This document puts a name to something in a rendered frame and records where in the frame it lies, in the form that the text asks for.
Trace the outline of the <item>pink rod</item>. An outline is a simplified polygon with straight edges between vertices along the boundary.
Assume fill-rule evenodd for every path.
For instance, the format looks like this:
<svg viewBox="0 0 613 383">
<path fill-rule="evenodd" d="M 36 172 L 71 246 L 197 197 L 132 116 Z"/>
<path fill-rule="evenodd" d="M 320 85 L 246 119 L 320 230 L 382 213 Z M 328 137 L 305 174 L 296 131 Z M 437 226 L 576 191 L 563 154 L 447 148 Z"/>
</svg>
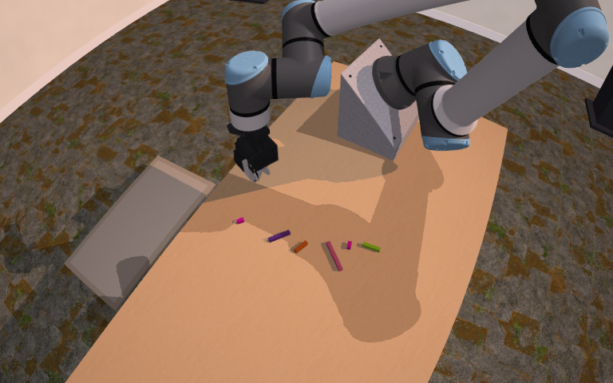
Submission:
<svg viewBox="0 0 613 383">
<path fill-rule="evenodd" d="M 336 253 L 335 253 L 335 251 L 334 251 L 334 248 L 332 247 L 332 245 L 331 245 L 330 241 L 326 242 L 326 245 L 327 245 L 327 247 L 328 247 L 328 249 L 329 249 L 329 252 L 330 252 L 330 254 L 331 254 L 331 256 L 332 256 L 332 258 L 333 258 L 333 260 L 334 260 L 334 262 L 335 262 L 336 267 L 338 268 L 338 271 L 341 271 L 341 270 L 343 269 L 343 268 L 342 268 L 342 265 L 341 265 L 341 263 L 339 262 L 338 257 L 337 257 L 337 255 L 336 255 Z"/>
</svg>

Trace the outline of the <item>lime green rod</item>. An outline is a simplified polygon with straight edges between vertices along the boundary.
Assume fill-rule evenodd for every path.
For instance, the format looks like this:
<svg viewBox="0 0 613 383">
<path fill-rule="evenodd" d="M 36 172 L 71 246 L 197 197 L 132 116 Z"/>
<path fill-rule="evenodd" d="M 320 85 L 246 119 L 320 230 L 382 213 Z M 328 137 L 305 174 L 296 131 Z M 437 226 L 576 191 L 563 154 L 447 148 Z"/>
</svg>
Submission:
<svg viewBox="0 0 613 383">
<path fill-rule="evenodd" d="M 375 245 L 372 245 L 372 244 L 369 244 L 369 243 L 366 243 L 366 242 L 363 242 L 362 247 L 371 249 L 372 251 L 376 251 L 376 252 L 379 252 L 381 250 L 380 247 L 377 247 Z"/>
</svg>

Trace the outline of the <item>orange rod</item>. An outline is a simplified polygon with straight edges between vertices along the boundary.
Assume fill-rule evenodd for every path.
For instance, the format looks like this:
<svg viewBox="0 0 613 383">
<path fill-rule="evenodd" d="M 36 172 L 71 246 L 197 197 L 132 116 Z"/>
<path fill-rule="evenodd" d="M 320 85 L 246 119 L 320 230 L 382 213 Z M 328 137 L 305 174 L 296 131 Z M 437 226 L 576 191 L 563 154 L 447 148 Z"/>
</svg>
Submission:
<svg viewBox="0 0 613 383">
<path fill-rule="evenodd" d="M 308 242 L 305 240 L 304 242 L 302 242 L 300 245 L 298 245 L 295 249 L 294 252 L 297 254 L 299 251 L 301 251 L 305 246 L 308 245 Z"/>
</svg>

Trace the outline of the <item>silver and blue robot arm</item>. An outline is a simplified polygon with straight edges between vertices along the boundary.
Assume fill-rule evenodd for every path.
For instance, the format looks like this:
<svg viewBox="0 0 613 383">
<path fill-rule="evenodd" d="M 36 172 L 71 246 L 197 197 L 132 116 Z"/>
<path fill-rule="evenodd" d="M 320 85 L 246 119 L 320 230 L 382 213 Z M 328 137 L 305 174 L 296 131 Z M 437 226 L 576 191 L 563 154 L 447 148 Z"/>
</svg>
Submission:
<svg viewBox="0 0 613 383">
<path fill-rule="evenodd" d="M 245 137 L 238 130 L 264 127 L 271 119 L 270 99 L 327 96 L 332 64 L 324 55 L 324 38 L 465 1 L 469 0 L 289 3 L 281 19 L 283 58 L 268 59 L 263 52 L 247 51 L 232 57 L 225 66 L 231 118 L 228 131 Z M 469 133 L 483 115 L 558 66 L 586 65 L 607 48 L 607 21 L 598 0 L 535 3 L 536 9 L 526 21 L 468 72 L 461 55 L 445 40 L 374 62 L 374 84 L 389 106 L 406 109 L 417 101 L 426 149 L 469 147 Z"/>
</svg>

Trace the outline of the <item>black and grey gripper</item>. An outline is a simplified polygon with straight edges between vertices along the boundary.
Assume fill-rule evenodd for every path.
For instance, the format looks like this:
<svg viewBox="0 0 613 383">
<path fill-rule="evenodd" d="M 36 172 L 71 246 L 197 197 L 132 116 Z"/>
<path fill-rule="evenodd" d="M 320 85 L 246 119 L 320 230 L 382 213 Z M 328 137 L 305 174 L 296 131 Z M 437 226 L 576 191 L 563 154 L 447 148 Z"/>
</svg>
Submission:
<svg viewBox="0 0 613 383">
<path fill-rule="evenodd" d="M 235 142 L 233 152 L 236 164 L 252 182 L 258 181 L 262 172 L 270 175 L 267 166 L 279 160 L 278 145 L 268 136 L 270 129 L 265 125 L 255 131 L 238 131 L 245 137 L 240 136 Z"/>
</svg>

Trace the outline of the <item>purple rod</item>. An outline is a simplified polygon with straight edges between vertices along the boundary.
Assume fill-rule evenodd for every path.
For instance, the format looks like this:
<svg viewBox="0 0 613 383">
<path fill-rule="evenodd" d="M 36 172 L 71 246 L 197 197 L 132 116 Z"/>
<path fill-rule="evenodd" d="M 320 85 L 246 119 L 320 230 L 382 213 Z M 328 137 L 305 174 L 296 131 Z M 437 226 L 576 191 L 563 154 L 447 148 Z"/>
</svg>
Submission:
<svg viewBox="0 0 613 383">
<path fill-rule="evenodd" d="M 286 237 L 286 236 L 288 236 L 290 234 L 291 234 L 290 231 L 287 230 L 287 231 L 284 231 L 284 232 L 279 233 L 277 235 L 273 235 L 273 236 L 269 237 L 268 240 L 271 243 L 271 242 L 274 242 L 275 240 L 281 239 L 281 238 Z"/>
</svg>

